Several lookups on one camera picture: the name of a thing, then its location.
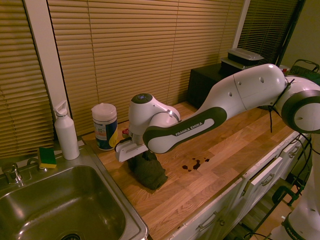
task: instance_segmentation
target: stainless steel sink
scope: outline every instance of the stainless steel sink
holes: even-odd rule
[[[0,240],[145,240],[148,228],[88,146],[22,181],[0,175]]]

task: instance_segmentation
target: window blinds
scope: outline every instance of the window blinds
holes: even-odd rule
[[[220,62],[232,47],[243,0],[48,0],[78,135],[93,130],[91,108],[131,98],[186,99],[190,70]]]
[[[53,146],[50,102],[22,0],[0,1],[0,158]]]
[[[261,64],[275,64],[298,1],[251,0],[238,48],[260,54]]]

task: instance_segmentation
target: faucet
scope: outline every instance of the faucet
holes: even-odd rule
[[[19,173],[18,165],[15,162],[7,162],[1,167],[9,184],[21,183],[22,176]]]
[[[38,164],[38,171],[39,171],[39,172],[45,173],[45,172],[48,171],[47,168],[45,168],[45,167],[43,167],[43,168],[40,167],[40,161],[39,161],[39,159],[34,158],[34,157],[30,158],[26,164],[27,164],[27,165],[30,165],[32,162],[36,162],[36,163]]]

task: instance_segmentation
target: sponge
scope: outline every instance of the sponge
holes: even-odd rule
[[[39,147],[38,160],[41,169],[54,169],[57,166],[55,152],[52,148]]]

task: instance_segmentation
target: robotic arm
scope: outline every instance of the robotic arm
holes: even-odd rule
[[[147,93],[129,106],[129,138],[115,148],[120,162],[148,149],[157,154],[204,134],[227,119],[258,106],[274,106],[282,120],[300,133],[316,134],[313,146],[320,152],[320,86],[302,77],[285,78],[273,64],[235,73],[210,90],[203,105],[181,120],[179,112]],[[291,228],[272,230],[274,240],[320,239],[320,156],[312,156],[312,172],[300,203],[288,216]]]
[[[129,107],[131,139],[116,147],[116,156],[123,162],[147,149],[166,153],[237,114],[258,106],[272,106],[276,101],[275,108],[289,127],[300,133],[320,133],[320,122],[315,118],[320,110],[320,87],[301,77],[286,88],[288,84],[273,64],[249,68],[215,84],[199,110],[183,120],[175,108],[150,94],[138,94]]]

